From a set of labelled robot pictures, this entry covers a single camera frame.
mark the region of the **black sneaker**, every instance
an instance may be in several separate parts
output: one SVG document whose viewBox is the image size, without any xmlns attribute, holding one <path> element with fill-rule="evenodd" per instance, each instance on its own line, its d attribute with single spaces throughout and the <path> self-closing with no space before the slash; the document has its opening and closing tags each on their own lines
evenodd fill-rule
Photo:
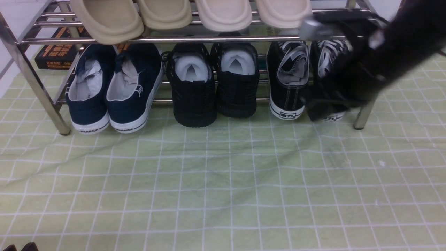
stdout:
<svg viewBox="0 0 446 251">
<path fill-rule="evenodd" d="M 173 116 L 188 127 L 204 127 L 217 118 L 210 56 L 202 43 L 179 43 L 167 54 Z"/>
<path fill-rule="evenodd" d="M 163 75 L 160 51 L 152 43 L 131 44 L 118 55 L 106 97 L 116 131 L 127 134 L 144 127 Z"/>
<path fill-rule="evenodd" d="M 300 91 L 308 86 L 310 72 L 308 46 L 303 41 L 273 42 L 266 61 L 271 112 L 284 120 L 300 117 L 305 108 Z"/>
<path fill-rule="evenodd" d="M 313 68 L 314 82 L 318 82 L 333 67 L 333 62 L 341 53 L 348 52 L 348 46 L 345 41 L 324 40 L 311 43 L 311 67 Z M 345 112 L 331 114 L 322 120 L 338 121 L 344 117 Z"/>
<path fill-rule="evenodd" d="M 216 43 L 211 49 L 217 71 L 217 111 L 226 117 L 248 118 L 257 109 L 259 62 L 250 43 Z"/>
<path fill-rule="evenodd" d="M 104 96 L 115 69 L 115 57 L 113 46 L 88 46 L 76 65 L 73 82 L 66 88 L 71 122 L 82 134 L 98 133 L 110 124 Z"/>
</svg>

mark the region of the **floor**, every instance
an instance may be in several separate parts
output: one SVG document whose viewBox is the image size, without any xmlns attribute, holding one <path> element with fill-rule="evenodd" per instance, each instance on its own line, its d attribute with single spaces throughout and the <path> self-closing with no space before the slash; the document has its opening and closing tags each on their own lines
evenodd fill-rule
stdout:
<svg viewBox="0 0 446 251">
<path fill-rule="evenodd" d="M 54 94 L 64 72 L 38 73 Z M 362 131 L 353 112 L 282 121 L 267 105 L 192 129 L 157 106 L 138 133 L 61 136 L 18 75 L 0 99 L 0 250 L 444 250 L 445 92 L 435 57 Z"/>
</svg>

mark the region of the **black box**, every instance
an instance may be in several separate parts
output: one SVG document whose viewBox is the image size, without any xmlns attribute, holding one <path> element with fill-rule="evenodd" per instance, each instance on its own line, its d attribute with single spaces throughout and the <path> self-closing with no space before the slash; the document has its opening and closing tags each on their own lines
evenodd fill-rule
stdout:
<svg viewBox="0 0 446 251">
<path fill-rule="evenodd" d="M 89 38 L 87 30 L 84 27 L 78 27 L 79 36 Z M 70 31 L 67 27 L 58 28 L 52 38 L 69 38 Z M 77 50 L 75 45 L 46 45 L 37 54 L 37 67 L 43 70 L 68 70 L 71 67 Z"/>
</svg>

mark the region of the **canvas shoe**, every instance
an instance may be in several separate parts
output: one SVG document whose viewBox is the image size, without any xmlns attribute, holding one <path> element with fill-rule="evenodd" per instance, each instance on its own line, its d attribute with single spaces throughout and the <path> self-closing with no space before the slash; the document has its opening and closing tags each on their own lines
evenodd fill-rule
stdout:
<svg viewBox="0 0 446 251">
<path fill-rule="evenodd" d="M 257 108 L 259 62 L 250 43 L 216 43 L 211 49 L 217 71 L 217 111 L 226 117 L 248 118 Z"/>
<path fill-rule="evenodd" d="M 215 81 L 204 44 L 179 43 L 166 56 L 175 119 L 188 127 L 212 124 L 217 118 Z"/>
<path fill-rule="evenodd" d="M 65 100 L 74 129 L 82 134 L 95 134 L 110 124 L 104 102 L 115 68 L 113 46 L 94 44 L 80 55 L 73 82 L 67 86 Z"/>
<path fill-rule="evenodd" d="M 273 42 L 266 61 L 272 114 L 284 120 L 297 119 L 305 109 L 301 90 L 309 81 L 308 46 L 303 41 Z"/>
<path fill-rule="evenodd" d="M 147 123 L 164 66 L 152 43 L 131 44 L 116 57 L 115 73 L 107 90 L 111 125 L 120 133 L 133 133 Z"/>
<path fill-rule="evenodd" d="M 314 82 L 318 83 L 330 69 L 340 54 L 348 52 L 348 46 L 345 41 L 324 40 L 311 43 L 311 67 L 313 69 Z M 324 121 L 338 121 L 345 115 L 345 112 L 334 113 L 325 118 Z"/>
</svg>

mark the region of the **shoe rack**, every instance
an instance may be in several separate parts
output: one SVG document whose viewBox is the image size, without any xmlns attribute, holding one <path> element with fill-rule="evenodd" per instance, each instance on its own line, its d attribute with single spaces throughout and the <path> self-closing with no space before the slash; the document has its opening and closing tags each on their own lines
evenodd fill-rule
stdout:
<svg viewBox="0 0 446 251">
<path fill-rule="evenodd" d="M 363 11 L 375 12 L 371 6 L 369 0 L 339 0 L 346 2 L 346 8 L 356 8 L 357 6 Z M 313 12 L 336 12 L 340 9 L 315 9 Z M 251 25 L 263 25 L 260 20 L 259 13 L 256 8 L 253 8 L 253 20 Z M 198 19 L 198 12 L 192 12 L 194 20 L 190 25 L 202 25 Z M 48 21 L 49 18 L 63 18 L 63 21 Z M 79 53 L 82 51 L 82 45 L 88 45 L 96 43 L 92 38 L 80 38 L 76 27 L 82 26 L 80 21 L 75 20 L 76 15 L 70 10 L 69 0 L 48 0 L 46 4 L 39 10 L 38 14 L 34 17 L 33 21 L 27 26 L 25 31 L 20 37 L 15 37 L 12 33 L 9 25 L 5 21 L 3 15 L 0 13 L 0 38 L 11 54 L 13 60 L 16 62 L 21 73 L 28 81 L 28 84 L 36 94 L 40 103 L 44 107 L 48 116 L 53 121 L 54 125 L 62 135 L 70 134 L 70 128 L 65 123 L 64 119 L 60 115 L 59 111 L 63 104 L 65 104 L 65 87 L 70 84 L 74 79 L 74 66 L 77 63 Z M 68 27 L 70 30 L 70 38 L 36 38 L 41 29 L 46 27 Z M 343 35 L 321 37 L 318 40 L 343 40 Z M 181 42 L 272 42 L 272 41 L 296 41 L 300 40 L 298 35 L 286 35 L 286 36 L 241 36 L 241 37 L 140 37 L 130 40 L 126 43 L 181 43 Z M 56 45 L 56 44 L 74 44 L 79 50 L 78 56 L 72 63 L 71 68 L 68 71 L 67 76 L 61 83 L 61 86 L 56 96 L 51 97 L 42 84 L 41 79 L 37 75 L 30 60 L 26 57 L 25 52 L 30 45 Z M 266 69 L 261 69 L 260 74 L 266 75 Z M 258 97 L 258 102 L 268 102 L 269 97 Z M 172 103 L 171 99 L 155 99 L 156 104 Z M 358 117 L 354 122 L 353 127 L 357 130 L 361 130 L 365 127 L 368 117 L 372 111 L 374 102 L 362 107 L 359 111 Z"/>
</svg>

